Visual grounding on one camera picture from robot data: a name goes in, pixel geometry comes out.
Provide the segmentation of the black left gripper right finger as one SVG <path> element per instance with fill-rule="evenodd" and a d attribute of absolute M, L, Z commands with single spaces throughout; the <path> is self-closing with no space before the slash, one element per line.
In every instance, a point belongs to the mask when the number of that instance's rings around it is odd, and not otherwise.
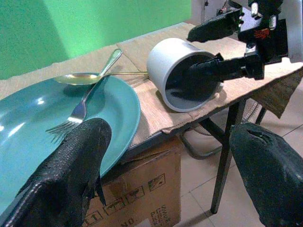
<path fill-rule="evenodd" d="M 303 225 L 303 158 L 279 135 L 234 125 L 229 145 L 245 189 L 266 227 Z"/>

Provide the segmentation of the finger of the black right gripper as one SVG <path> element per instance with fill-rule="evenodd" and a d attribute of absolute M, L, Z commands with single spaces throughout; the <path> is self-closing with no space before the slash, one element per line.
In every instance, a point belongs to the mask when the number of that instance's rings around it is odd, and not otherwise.
<path fill-rule="evenodd" d="M 264 63 L 258 54 L 224 60 L 218 53 L 212 59 L 190 66 L 188 75 L 220 82 L 242 77 L 262 80 L 264 79 Z"/>
<path fill-rule="evenodd" d="M 219 14 L 192 28 L 187 35 L 187 41 L 205 43 L 231 36 L 244 23 L 241 19 L 243 15 L 242 7 Z"/>

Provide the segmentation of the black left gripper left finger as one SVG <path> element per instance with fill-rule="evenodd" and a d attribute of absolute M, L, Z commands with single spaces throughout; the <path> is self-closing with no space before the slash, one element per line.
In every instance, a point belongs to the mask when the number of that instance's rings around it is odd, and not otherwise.
<path fill-rule="evenodd" d="M 90 200 L 102 203 L 100 166 L 112 137 L 102 118 L 69 132 L 36 168 L 1 214 L 3 227 L 80 227 Z"/>

